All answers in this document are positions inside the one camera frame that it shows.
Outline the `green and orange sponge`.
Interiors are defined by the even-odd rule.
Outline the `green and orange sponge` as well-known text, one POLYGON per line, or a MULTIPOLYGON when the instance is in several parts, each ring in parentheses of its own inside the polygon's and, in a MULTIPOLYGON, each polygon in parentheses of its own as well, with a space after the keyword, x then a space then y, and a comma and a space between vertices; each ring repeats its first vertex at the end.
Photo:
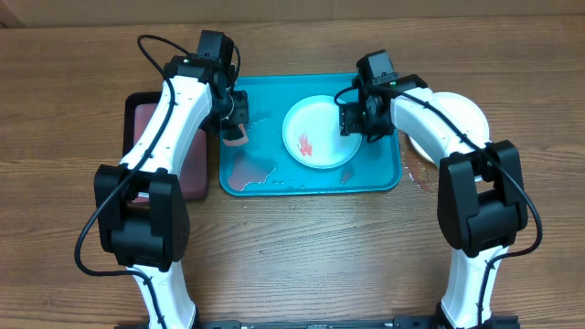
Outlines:
POLYGON ((229 127, 224 131, 222 142, 227 147, 238 147, 249 142, 249 136, 243 123, 229 127))

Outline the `light blue plate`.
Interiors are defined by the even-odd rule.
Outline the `light blue plate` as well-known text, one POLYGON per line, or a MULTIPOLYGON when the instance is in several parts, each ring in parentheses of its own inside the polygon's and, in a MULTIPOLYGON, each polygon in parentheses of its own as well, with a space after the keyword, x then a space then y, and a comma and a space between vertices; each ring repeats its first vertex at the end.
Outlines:
POLYGON ((289 154, 300 164, 331 169, 345 164, 357 153, 362 136, 343 136, 334 97, 315 95, 296 102, 286 113, 282 140, 289 154))

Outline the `white plate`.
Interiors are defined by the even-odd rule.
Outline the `white plate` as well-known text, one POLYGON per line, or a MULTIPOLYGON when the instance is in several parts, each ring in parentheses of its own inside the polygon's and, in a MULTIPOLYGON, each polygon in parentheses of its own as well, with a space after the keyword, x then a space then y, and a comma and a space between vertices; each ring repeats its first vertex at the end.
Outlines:
MULTIPOLYGON (((435 92, 433 97, 443 107, 441 111, 449 117, 462 133, 466 133, 476 145, 484 146, 485 143, 491 142, 488 121, 477 104, 463 95, 453 92, 435 92)), ((449 142, 451 145, 447 146, 446 150, 443 151, 443 155, 449 156, 454 152, 467 154, 473 151, 465 142, 461 142, 461 139, 451 129, 447 127, 447 130, 449 131, 447 140, 449 141, 449 137, 451 137, 451 142, 457 142, 458 144, 455 145, 449 142)), ((409 141, 415 151, 425 160, 438 165, 439 160, 434 161, 415 139, 409 136, 409 141)))

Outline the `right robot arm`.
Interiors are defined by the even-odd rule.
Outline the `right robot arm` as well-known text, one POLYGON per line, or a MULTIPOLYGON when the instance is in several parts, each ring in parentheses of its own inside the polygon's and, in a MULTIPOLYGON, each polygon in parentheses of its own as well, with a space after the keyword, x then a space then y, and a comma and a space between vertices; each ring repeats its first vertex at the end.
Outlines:
POLYGON ((356 64, 350 88, 356 102, 339 107, 340 133, 373 143, 402 131, 439 169, 437 219, 452 247, 449 280, 429 328, 517 328, 515 316, 495 316, 490 301, 502 260, 527 226, 532 206, 524 190, 519 152, 464 125, 476 110, 459 94, 433 92, 415 74, 400 75, 384 50, 356 64))

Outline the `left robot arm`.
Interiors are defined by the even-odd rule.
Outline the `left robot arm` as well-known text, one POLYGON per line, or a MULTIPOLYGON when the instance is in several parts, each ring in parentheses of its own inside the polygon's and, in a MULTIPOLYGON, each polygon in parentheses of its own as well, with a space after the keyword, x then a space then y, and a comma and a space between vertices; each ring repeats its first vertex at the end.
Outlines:
POLYGON ((106 276, 133 277, 149 313, 149 328, 195 328, 198 312, 186 289, 181 259, 190 219, 179 178, 200 129, 222 133, 228 147, 248 142, 248 96, 235 89, 241 56, 224 33, 204 30, 196 52, 185 48, 156 69, 164 83, 138 142, 116 166, 101 165, 94 177, 96 210, 82 229, 74 260, 92 225, 102 248, 121 269, 106 276))

